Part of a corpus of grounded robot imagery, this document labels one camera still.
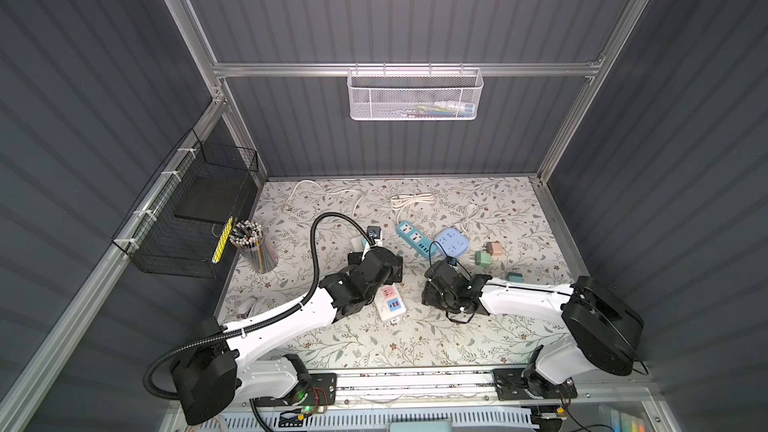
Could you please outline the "green plug cube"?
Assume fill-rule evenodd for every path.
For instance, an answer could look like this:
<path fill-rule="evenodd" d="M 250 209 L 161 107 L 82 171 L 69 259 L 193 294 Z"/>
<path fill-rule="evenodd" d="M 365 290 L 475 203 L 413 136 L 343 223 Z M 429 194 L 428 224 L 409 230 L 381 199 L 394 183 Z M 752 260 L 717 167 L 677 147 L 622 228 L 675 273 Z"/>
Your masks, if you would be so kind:
<path fill-rule="evenodd" d="M 476 251 L 474 256 L 474 263 L 480 267 L 488 267 L 492 264 L 493 257 L 486 251 Z"/>

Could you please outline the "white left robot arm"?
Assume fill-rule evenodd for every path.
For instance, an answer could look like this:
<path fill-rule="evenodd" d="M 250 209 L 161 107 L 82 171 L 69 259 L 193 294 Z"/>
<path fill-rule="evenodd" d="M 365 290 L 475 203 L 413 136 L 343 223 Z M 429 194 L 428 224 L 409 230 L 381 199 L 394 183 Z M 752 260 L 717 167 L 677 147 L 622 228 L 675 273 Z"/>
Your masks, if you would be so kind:
<path fill-rule="evenodd" d="M 150 395 L 180 403 L 189 425 L 200 425 L 242 400 L 299 403 L 311 386 L 311 375 L 295 354 L 266 360 L 267 353 L 315 329 L 360 312 L 379 289 L 401 281 L 401 256 L 379 246 L 369 235 L 369 248 L 357 263 L 322 276 L 316 234 L 331 213 L 318 215 L 309 231 L 312 282 L 301 297 L 260 315 L 220 324 L 203 321 L 189 341 L 155 359 L 142 378 Z"/>

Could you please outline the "white multicolour power strip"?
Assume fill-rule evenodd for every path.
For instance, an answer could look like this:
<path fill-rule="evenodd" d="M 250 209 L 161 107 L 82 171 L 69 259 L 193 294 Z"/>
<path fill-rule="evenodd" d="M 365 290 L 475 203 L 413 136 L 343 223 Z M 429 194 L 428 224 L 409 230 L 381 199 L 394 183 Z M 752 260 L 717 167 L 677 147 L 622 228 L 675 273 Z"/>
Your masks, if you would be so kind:
<path fill-rule="evenodd" d="M 395 285 L 380 287 L 374 298 L 374 305 L 382 321 L 397 324 L 407 313 L 403 299 Z"/>

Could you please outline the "teal power strip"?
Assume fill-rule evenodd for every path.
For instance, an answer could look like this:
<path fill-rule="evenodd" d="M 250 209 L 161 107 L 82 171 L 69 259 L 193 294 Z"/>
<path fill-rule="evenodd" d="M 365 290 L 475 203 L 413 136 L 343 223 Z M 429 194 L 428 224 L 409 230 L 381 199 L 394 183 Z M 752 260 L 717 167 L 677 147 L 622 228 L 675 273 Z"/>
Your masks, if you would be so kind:
<path fill-rule="evenodd" d="M 438 256 L 437 245 L 408 221 L 400 222 L 395 231 L 411 248 L 424 259 Z"/>

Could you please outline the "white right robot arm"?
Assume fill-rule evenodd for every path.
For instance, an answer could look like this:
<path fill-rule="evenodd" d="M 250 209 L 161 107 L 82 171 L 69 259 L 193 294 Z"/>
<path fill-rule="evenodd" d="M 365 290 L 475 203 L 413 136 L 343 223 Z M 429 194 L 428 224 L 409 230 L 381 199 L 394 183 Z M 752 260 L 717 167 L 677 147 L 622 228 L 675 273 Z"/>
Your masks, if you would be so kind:
<path fill-rule="evenodd" d="M 643 319 L 594 278 L 533 285 L 487 274 L 467 276 L 444 259 L 429 266 L 422 303 L 456 315 L 515 315 L 563 326 L 560 339 L 537 347 L 522 377 L 537 396 L 564 386 L 576 375 L 600 370 L 628 376 L 640 362 Z"/>

